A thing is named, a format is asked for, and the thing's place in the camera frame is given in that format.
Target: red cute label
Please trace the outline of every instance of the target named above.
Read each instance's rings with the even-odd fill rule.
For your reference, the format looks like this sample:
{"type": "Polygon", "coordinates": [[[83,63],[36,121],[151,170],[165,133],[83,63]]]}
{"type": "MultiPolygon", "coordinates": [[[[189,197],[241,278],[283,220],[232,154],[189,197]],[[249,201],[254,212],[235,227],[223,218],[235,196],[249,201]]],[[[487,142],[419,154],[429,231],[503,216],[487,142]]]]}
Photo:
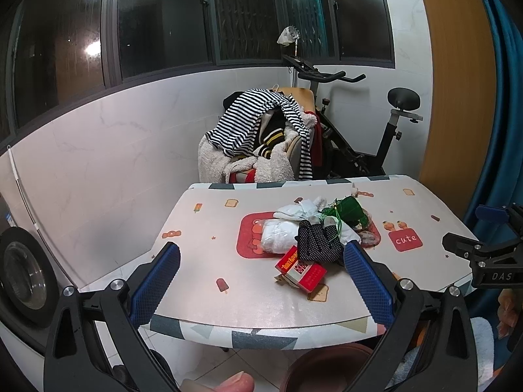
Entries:
{"type": "Polygon", "coordinates": [[[421,239],[412,228],[391,231],[389,237],[398,252],[405,252],[423,246],[421,239]]]}

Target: green object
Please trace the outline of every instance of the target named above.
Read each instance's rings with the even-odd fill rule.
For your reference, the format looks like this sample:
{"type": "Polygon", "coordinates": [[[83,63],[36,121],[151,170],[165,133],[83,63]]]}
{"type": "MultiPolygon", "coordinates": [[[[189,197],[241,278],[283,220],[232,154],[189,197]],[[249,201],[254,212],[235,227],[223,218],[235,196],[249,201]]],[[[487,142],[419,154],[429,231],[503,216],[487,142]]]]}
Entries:
{"type": "Polygon", "coordinates": [[[336,217],[351,227],[361,224],[363,228],[367,228],[369,225],[369,218],[354,196],[345,197],[341,201],[334,200],[333,204],[322,210],[322,213],[325,216],[336,217]]]}

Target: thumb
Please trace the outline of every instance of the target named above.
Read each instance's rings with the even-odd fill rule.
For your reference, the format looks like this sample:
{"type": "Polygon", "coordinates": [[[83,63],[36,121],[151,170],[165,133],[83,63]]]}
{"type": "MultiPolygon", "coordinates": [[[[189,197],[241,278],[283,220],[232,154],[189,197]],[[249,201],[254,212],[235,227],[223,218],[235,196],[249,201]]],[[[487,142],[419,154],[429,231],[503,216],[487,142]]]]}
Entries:
{"type": "Polygon", "coordinates": [[[254,379],[250,374],[239,372],[214,388],[216,392],[253,392],[254,379]]]}

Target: white tiled wall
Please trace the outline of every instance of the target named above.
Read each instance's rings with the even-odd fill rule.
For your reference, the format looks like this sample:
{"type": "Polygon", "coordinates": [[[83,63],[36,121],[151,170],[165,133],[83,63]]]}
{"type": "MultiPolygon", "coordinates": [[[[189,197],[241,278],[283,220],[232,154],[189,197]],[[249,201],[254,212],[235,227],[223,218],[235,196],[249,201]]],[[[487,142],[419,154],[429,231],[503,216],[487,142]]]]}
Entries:
{"type": "MultiPolygon", "coordinates": [[[[423,0],[387,0],[396,69],[362,66],[317,66],[322,72],[346,71],[350,77],[366,74],[364,81],[356,84],[334,82],[320,85],[321,98],[330,98],[327,116],[346,138],[354,150],[376,154],[391,106],[387,93],[394,87],[416,91],[421,97],[421,107],[416,111],[424,117],[419,124],[400,119],[400,141],[394,140],[384,170],[389,174],[419,176],[430,126],[432,104],[432,54],[427,15],[423,0]]],[[[300,81],[308,86],[308,81],[300,81]]]]}
{"type": "MultiPolygon", "coordinates": [[[[13,146],[20,180],[53,250],[80,287],[150,249],[176,204],[198,182],[198,142],[222,100],[249,87],[288,86],[286,68],[195,73],[88,103],[13,146]]],[[[0,193],[33,230],[7,154],[0,193]]]]}

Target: washing machine door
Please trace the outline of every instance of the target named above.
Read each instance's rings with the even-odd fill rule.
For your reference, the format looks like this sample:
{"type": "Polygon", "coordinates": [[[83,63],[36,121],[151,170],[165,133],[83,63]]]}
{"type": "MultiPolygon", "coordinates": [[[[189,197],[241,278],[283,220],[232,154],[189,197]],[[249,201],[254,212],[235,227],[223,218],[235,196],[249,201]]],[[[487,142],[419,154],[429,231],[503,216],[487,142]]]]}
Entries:
{"type": "Polygon", "coordinates": [[[0,281],[20,315],[38,327],[49,326],[59,298],[57,278],[40,244],[23,228],[2,233],[0,281]]]}

